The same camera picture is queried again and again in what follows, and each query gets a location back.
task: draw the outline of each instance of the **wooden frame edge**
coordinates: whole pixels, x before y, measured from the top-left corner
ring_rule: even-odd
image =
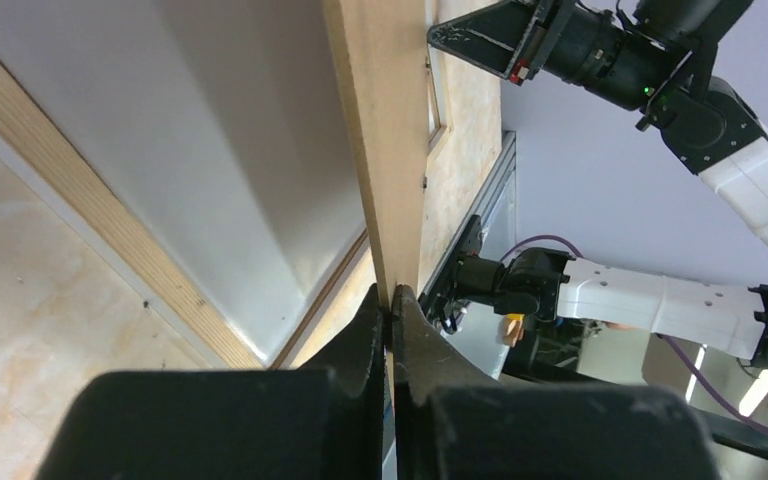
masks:
[[[269,366],[270,369],[277,369],[288,366],[288,360],[291,356],[294,356],[294,350],[301,347],[305,340],[305,335],[309,335],[311,330],[316,327],[316,323],[319,320],[323,312],[328,308],[333,301],[334,295],[339,291],[343,283],[345,283],[348,275],[352,273],[350,267],[354,267],[357,264],[357,260],[363,255],[369,248],[369,234],[366,229],[358,235],[358,238],[349,246],[346,254],[343,256],[340,263],[334,268],[334,271],[329,275],[328,280],[320,289],[316,298],[311,303],[310,308],[305,312],[301,322],[290,335],[290,338],[281,348],[281,351],[272,361]]]
[[[438,0],[425,0],[425,23],[427,27],[435,25],[439,20],[440,5]],[[440,120],[440,128],[434,132],[428,142],[428,161],[434,161],[443,147],[446,146],[455,129],[452,121],[452,100],[449,92],[449,75],[446,71],[446,56],[443,52],[428,47],[429,74],[434,87],[434,103]]]
[[[263,368],[1,63],[0,136],[229,367]]]

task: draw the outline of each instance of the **wooden board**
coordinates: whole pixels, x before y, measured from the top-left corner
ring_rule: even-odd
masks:
[[[34,478],[96,375],[209,367],[0,159],[0,478]]]
[[[325,309],[334,301],[335,296],[352,274],[354,268],[357,267],[358,262],[363,257],[368,257],[368,254],[369,235],[364,229],[354,243],[349,246],[349,250],[340,260],[340,263],[337,264],[334,271],[328,276],[325,285],[322,286],[322,289],[314,298],[310,308],[308,308],[301,322],[299,322],[299,326],[293,332],[293,335],[290,336],[290,339],[287,340],[284,348],[275,357],[270,368],[275,369],[289,366],[288,360],[299,355],[300,349],[307,344],[310,335],[315,331],[316,322],[322,318]]]
[[[425,5],[324,0],[381,304],[417,286],[428,154]]]
[[[257,356],[1,64],[0,136],[228,366],[262,368]]]
[[[447,0],[440,4],[439,18],[440,21],[445,21],[490,3],[492,3],[491,0]],[[421,12],[411,11],[411,15],[420,14]],[[409,20],[389,18],[388,21],[408,22]],[[410,20],[411,24],[420,21],[422,19],[419,17]],[[334,25],[329,23],[330,28],[334,28]],[[417,278],[415,282],[406,282],[416,287],[417,291],[424,287],[451,242],[501,152],[502,144],[499,79],[452,57],[444,56],[442,64],[448,88],[447,108],[452,130],[440,151],[433,152],[434,154],[427,158],[428,188],[420,200],[422,234],[419,244],[419,261],[416,263]],[[343,78],[344,72],[340,70],[338,74],[341,84],[351,80],[350,77]],[[400,71],[390,71],[390,75],[393,76],[401,74]],[[391,98],[394,97],[378,96],[366,100],[373,104],[404,103],[401,100],[389,100]],[[425,106],[426,101],[423,99],[420,104]],[[423,134],[427,132],[425,123],[416,127]],[[401,126],[398,130],[404,132],[406,128],[408,127]],[[425,141],[427,155],[427,138]],[[399,235],[397,229],[389,233]],[[401,241],[407,243],[413,240],[413,236],[404,236]],[[402,245],[401,248],[408,248],[408,246]],[[373,267],[373,263],[375,263],[374,249],[358,262],[333,302],[326,306],[325,313],[310,337],[299,349],[298,354],[291,357],[291,365],[298,366],[304,363],[351,320],[366,294],[366,289],[377,276],[377,269]]]

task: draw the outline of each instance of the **wood grain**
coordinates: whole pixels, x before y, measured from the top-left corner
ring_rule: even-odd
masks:
[[[356,266],[359,257],[369,250],[368,240],[369,235],[366,233],[366,230],[364,230],[354,243],[352,243],[349,250],[346,252],[346,255],[343,256],[340,263],[337,264],[337,267],[331,272],[325,285],[322,286],[322,289],[316,295],[310,308],[308,308],[304,317],[302,317],[301,322],[299,322],[299,326],[296,327],[296,330],[293,331],[293,334],[290,336],[289,340],[287,340],[287,343],[284,344],[284,347],[278,352],[278,356],[275,357],[275,360],[273,360],[272,365],[269,367],[270,369],[288,366],[287,359],[290,358],[299,346],[299,342],[304,340],[305,335],[310,334],[308,329],[311,326],[311,323],[314,319],[318,319],[322,316],[324,310],[330,304],[328,300],[332,299],[343,286],[347,275],[351,273],[349,268]]]
[[[492,0],[447,0],[439,6],[439,20],[446,21],[490,3]],[[452,241],[502,145],[499,79],[453,57],[445,57],[441,64],[447,89],[446,109],[453,128],[441,148],[428,157],[417,291],[425,286]],[[375,280],[372,263],[369,256],[358,262],[313,333],[292,357],[293,365],[313,356],[352,319]]]
[[[210,368],[0,157],[0,478],[30,480],[93,378]]]
[[[381,305],[417,286],[428,155],[425,5],[324,0]]]
[[[228,366],[262,368],[260,360],[1,64],[0,135]]]

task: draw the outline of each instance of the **gray ceiling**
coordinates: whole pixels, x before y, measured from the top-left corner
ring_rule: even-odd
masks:
[[[755,2],[722,41],[715,74],[768,126],[768,2]],[[657,130],[634,129],[639,114],[543,72],[523,87],[504,84],[502,117],[518,134],[520,237],[560,234],[596,261],[638,270],[768,283],[766,247]]]

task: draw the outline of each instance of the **black bracket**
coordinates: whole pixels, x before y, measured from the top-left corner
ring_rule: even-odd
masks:
[[[575,0],[505,0],[431,27],[428,43],[517,85],[543,67]]]
[[[554,320],[562,283],[569,282],[564,268],[575,259],[568,253],[532,247],[519,254],[508,267],[493,303],[496,313],[523,313]],[[533,310],[522,308],[522,296],[535,299]]]
[[[437,278],[419,297],[419,304],[428,321],[433,325],[440,325],[447,333],[454,333],[457,328],[454,317],[458,312],[453,299],[455,298],[454,290],[457,288],[457,270],[460,266],[458,261],[468,255],[477,255],[481,252],[483,246],[481,228],[480,216],[469,217],[452,251],[441,263]]]

